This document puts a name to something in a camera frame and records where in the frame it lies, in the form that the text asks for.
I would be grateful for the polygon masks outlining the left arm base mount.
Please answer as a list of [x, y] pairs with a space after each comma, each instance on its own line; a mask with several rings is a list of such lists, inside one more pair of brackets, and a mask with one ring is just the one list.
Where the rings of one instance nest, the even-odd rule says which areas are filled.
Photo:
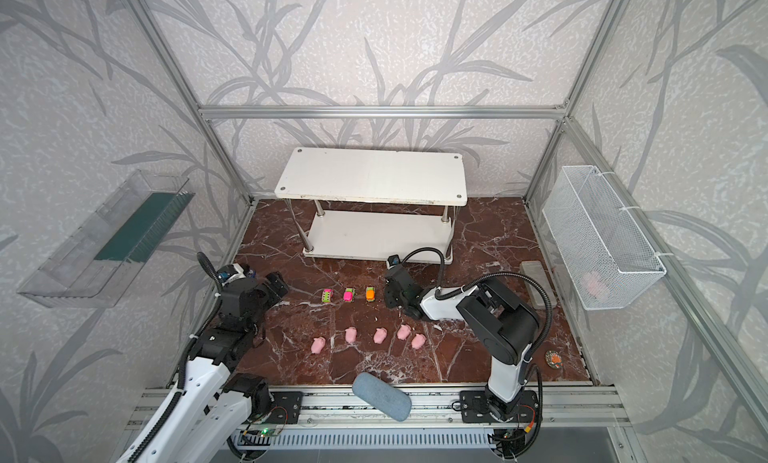
[[298, 423], [304, 393], [277, 391], [252, 398], [252, 410], [247, 422], [252, 424], [294, 425]]

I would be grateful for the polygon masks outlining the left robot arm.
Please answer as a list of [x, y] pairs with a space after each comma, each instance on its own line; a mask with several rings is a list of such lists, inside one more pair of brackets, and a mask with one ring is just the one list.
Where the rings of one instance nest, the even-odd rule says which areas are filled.
[[212, 311], [190, 335], [172, 389], [120, 462], [209, 462], [241, 424], [275, 407], [265, 378], [238, 376], [236, 369], [289, 286], [278, 272], [261, 281], [224, 281], [219, 272], [213, 278]]

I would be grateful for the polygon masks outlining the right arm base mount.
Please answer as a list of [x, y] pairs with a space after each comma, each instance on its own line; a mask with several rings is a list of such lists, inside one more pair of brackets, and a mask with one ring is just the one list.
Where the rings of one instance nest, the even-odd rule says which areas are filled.
[[534, 423], [540, 398], [532, 390], [521, 390], [510, 402], [504, 402], [489, 390], [465, 390], [451, 408], [461, 414], [463, 423]]

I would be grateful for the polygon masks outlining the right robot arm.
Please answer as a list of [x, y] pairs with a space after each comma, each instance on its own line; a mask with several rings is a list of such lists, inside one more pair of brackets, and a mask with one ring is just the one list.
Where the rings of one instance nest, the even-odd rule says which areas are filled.
[[[519, 279], [537, 292], [546, 317], [539, 314], [503, 281]], [[402, 264], [385, 273], [385, 304], [400, 308], [412, 319], [462, 321], [491, 356], [487, 392], [493, 402], [509, 405], [518, 399], [527, 382], [533, 356], [547, 338], [552, 325], [552, 301], [535, 279], [516, 272], [484, 275], [446, 292], [435, 285], [419, 285]]]

